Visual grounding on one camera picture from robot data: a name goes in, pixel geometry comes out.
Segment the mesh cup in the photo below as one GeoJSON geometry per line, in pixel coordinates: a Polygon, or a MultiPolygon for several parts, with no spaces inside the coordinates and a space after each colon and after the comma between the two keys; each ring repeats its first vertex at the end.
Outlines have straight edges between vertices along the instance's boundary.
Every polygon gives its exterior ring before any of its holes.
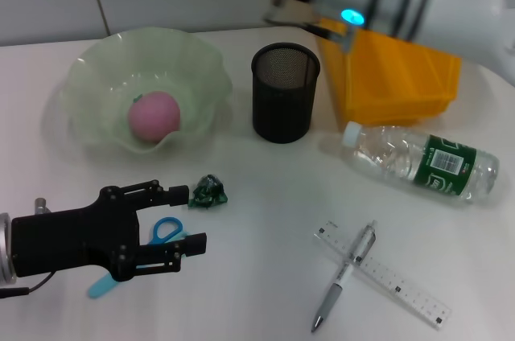
{"type": "Polygon", "coordinates": [[[296,43],[274,43],[252,60],[254,130],[269,142],[286,144],[309,130],[320,62],[296,43]]]}

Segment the silver pen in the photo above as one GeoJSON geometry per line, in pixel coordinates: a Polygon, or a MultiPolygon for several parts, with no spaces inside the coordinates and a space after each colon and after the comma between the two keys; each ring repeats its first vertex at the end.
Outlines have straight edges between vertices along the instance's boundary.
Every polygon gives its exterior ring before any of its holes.
{"type": "Polygon", "coordinates": [[[328,293],[323,299],[322,305],[320,305],[320,308],[316,312],[313,325],[311,326],[311,333],[314,333],[328,317],[329,312],[341,294],[345,282],[352,274],[352,270],[354,269],[353,265],[360,265],[372,248],[373,243],[376,241],[375,226],[375,220],[371,224],[367,224],[354,241],[349,251],[348,258],[344,261],[344,265],[336,275],[335,281],[332,283],[328,293]]]}

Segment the white bottle cap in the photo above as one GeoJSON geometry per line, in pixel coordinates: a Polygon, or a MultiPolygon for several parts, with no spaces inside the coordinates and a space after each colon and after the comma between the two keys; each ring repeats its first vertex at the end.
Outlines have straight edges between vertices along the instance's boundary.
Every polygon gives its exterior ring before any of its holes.
{"type": "Polygon", "coordinates": [[[344,131],[341,143],[348,148],[356,148],[357,139],[360,137],[361,125],[354,121],[349,121],[344,131]]]}

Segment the pink ball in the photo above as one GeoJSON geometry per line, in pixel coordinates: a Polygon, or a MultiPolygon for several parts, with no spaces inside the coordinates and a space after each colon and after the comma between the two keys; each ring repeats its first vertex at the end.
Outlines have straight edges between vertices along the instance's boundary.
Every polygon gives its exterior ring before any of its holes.
{"type": "Polygon", "coordinates": [[[179,130],[180,109],[166,92],[148,93],[132,104],[128,116],[133,134],[146,142],[160,142],[179,130]]]}

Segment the green bottle label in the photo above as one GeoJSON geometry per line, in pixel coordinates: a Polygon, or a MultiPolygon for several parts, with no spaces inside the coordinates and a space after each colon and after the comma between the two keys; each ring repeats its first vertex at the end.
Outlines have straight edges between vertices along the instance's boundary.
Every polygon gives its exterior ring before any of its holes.
{"type": "Polygon", "coordinates": [[[449,195],[467,186],[477,150],[431,135],[413,183],[449,195]]]}

